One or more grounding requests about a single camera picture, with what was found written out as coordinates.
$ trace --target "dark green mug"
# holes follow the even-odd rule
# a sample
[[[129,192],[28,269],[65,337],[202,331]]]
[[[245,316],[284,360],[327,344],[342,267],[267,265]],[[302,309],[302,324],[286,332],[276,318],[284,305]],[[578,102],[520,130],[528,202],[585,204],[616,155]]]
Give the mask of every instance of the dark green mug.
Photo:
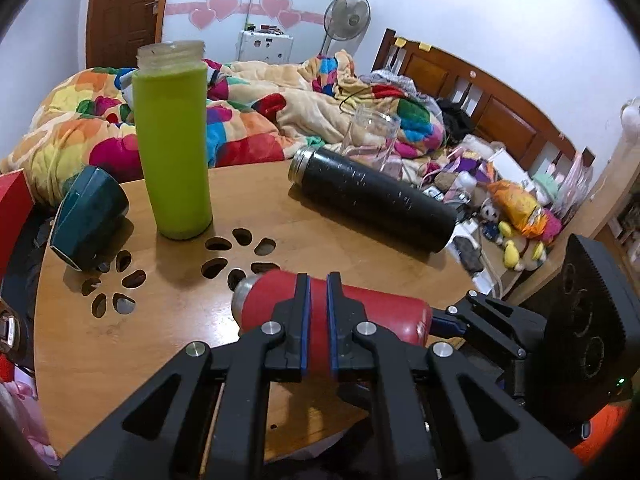
[[[60,204],[49,246],[75,270],[94,270],[127,211],[120,184],[101,168],[86,166]]]

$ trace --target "headboard panel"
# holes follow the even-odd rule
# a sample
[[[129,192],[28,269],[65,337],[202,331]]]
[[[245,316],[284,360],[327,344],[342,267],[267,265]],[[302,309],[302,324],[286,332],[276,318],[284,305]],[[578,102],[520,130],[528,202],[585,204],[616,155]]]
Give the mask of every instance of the headboard panel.
[[[524,170],[532,167],[548,143],[558,150],[556,162],[562,156],[574,158],[572,143],[535,105],[502,81],[448,52],[396,38],[396,32],[388,28],[373,70],[385,66],[413,79],[420,92],[460,103],[476,124],[476,135],[489,142],[503,142]],[[585,166],[590,166],[593,159],[589,150],[583,152]]]

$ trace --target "wooden door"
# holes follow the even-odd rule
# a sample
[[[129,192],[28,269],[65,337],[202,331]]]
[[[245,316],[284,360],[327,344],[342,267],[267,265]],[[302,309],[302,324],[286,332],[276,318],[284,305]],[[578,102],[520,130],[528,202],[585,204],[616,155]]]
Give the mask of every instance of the wooden door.
[[[89,0],[86,65],[137,66],[140,46],[154,42],[158,0]]]

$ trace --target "flower-shaped cutout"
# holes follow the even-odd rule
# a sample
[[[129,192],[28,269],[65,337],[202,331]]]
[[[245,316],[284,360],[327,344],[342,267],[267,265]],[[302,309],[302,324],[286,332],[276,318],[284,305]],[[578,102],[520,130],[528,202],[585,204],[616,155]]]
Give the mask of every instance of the flower-shaped cutout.
[[[126,273],[132,262],[131,253],[126,250],[118,252],[113,264],[105,262],[98,266],[98,271],[101,274],[115,273],[118,275],[124,274],[124,277],[120,280],[122,284],[121,292],[114,292],[111,297],[111,305],[118,314],[131,314],[135,307],[136,301],[127,295],[128,290],[138,288],[146,281],[146,272],[142,269],[134,270],[131,273]],[[87,280],[84,280],[81,291],[83,296],[91,296],[102,285],[102,280],[98,276],[92,276]],[[91,313],[101,318],[107,311],[108,306],[108,293],[99,292],[94,295],[91,303]]]
[[[243,227],[237,227],[233,229],[231,232],[233,238],[236,242],[242,247],[249,247],[253,241],[254,236],[249,229],[245,229]],[[213,238],[209,238],[205,242],[205,247],[209,251],[217,251],[218,253],[224,253],[225,251],[229,251],[233,248],[233,244],[231,241],[227,240],[221,236],[215,236]],[[268,256],[273,253],[276,248],[276,242],[271,238],[262,238],[254,247],[253,253],[256,256]],[[211,260],[205,262],[202,265],[201,272],[202,275],[212,280],[216,278],[218,275],[222,273],[223,270],[227,268],[229,265],[228,258],[224,256],[217,256],[216,258],[212,258]],[[228,285],[230,290],[236,290],[236,286],[238,283],[246,278],[247,273],[245,270],[239,268],[238,266],[231,265],[231,270],[226,274],[226,284]],[[264,262],[264,261],[256,261],[251,263],[249,266],[249,270],[254,274],[260,274],[263,272],[267,272],[272,269],[279,269],[280,266],[273,262]]]

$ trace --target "heart decal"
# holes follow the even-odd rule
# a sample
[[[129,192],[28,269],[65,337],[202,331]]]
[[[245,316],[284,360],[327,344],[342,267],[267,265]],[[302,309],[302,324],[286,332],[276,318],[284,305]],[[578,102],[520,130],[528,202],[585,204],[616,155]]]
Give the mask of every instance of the heart decal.
[[[219,22],[236,12],[241,4],[242,0],[207,0],[207,8],[216,13]]]
[[[202,30],[209,23],[216,19],[217,13],[210,9],[195,9],[189,13],[189,21],[198,29]]]
[[[279,12],[289,10],[292,3],[291,0],[260,0],[262,10],[264,10],[270,18],[276,18]]]
[[[302,14],[295,10],[281,10],[278,12],[278,21],[285,29],[291,28],[302,19]]]

